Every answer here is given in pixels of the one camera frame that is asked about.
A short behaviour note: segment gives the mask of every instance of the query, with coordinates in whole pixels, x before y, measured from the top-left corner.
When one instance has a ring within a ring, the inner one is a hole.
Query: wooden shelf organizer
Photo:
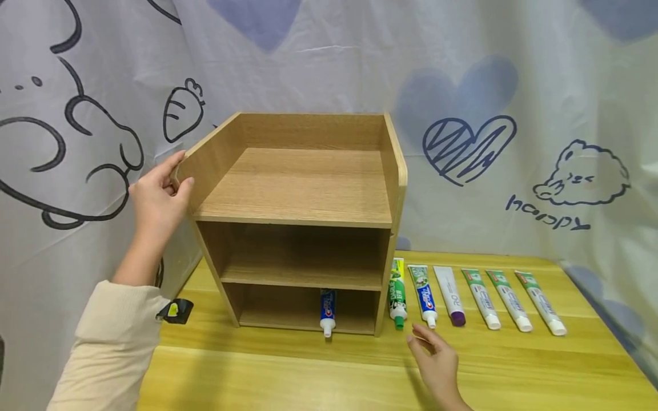
[[[379,335],[407,188],[388,114],[236,113],[172,173],[236,326]]]

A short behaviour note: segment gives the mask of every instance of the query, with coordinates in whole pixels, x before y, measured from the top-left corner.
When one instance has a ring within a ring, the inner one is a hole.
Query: toothpaste tube
[[[391,280],[388,282],[388,314],[395,321],[395,329],[403,329],[407,319],[404,265],[404,258],[393,259]]]
[[[466,316],[464,309],[461,306],[461,299],[457,292],[457,283],[455,282],[455,275],[450,267],[437,267],[434,266],[434,275],[441,287],[441,294],[443,294],[443,301],[445,307],[448,309],[450,321],[455,327],[462,327],[466,324]]]
[[[495,285],[495,288],[498,290],[500,298],[503,299],[503,302],[507,307],[507,311],[509,311],[510,315],[514,319],[514,322],[517,323],[519,330],[524,333],[531,332],[532,324],[530,323],[528,314],[523,309],[523,306],[519,302],[519,298],[517,297],[514,290],[512,290],[512,287],[509,286],[509,282],[507,281],[505,274],[503,274],[501,270],[486,271],[487,274],[489,274],[489,278]]]
[[[494,304],[489,297],[486,287],[484,287],[480,272],[472,268],[462,268],[461,271],[464,273],[464,277],[466,277],[470,292],[473,293],[475,302],[478,304],[478,308],[484,322],[487,323],[487,327],[489,329],[500,329],[498,313],[495,311]]]
[[[532,273],[518,270],[515,270],[514,272],[517,274],[521,284],[523,284],[530,299],[535,304],[535,307],[537,307],[537,311],[542,315],[544,322],[553,335],[566,335],[567,328],[562,323],[562,320],[560,320],[560,317],[555,313],[551,303],[548,302],[542,288],[539,286],[539,283],[537,283],[537,280]]]
[[[320,305],[322,313],[320,314],[320,327],[324,330],[325,338],[331,337],[331,332],[336,328],[336,319],[334,310],[336,309],[336,290],[321,289]]]
[[[430,328],[436,328],[436,306],[432,298],[432,290],[430,289],[430,280],[427,278],[427,266],[410,264],[408,265],[409,272],[413,278],[414,286],[418,292],[418,301],[420,303],[420,310],[422,311],[422,319],[427,321]]]

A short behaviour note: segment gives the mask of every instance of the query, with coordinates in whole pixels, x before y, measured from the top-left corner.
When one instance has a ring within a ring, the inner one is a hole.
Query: wooden table
[[[450,324],[432,274],[437,330],[459,353],[459,386],[475,410],[658,410],[656,390],[558,266],[507,256],[396,256],[453,267],[467,324]],[[460,268],[505,270],[534,331],[517,331],[488,279],[503,328],[487,329]],[[550,334],[514,269],[536,274],[566,337]],[[380,338],[334,334],[326,343],[319,332],[234,328],[202,261],[180,294],[194,311],[185,326],[163,326],[139,410],[434,410],[405,342],[411,322],[421,321],[408,277],[405,332],[387,320]],[[340,321],[340,301],[336,311]]]

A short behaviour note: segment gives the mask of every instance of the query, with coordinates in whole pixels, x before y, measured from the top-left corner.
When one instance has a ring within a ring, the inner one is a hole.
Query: fabric backdrop
[[[45,407],[128,184],[237,110],[390,111],[399,248],[560,262],[657,382],[655,0],[0,0],[0,59],[0,409]]]

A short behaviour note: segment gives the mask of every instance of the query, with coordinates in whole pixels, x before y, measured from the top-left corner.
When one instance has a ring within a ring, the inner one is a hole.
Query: beige sleeve
[[[47,411],[134,410],[168,303],[156,287],[96,285]]]

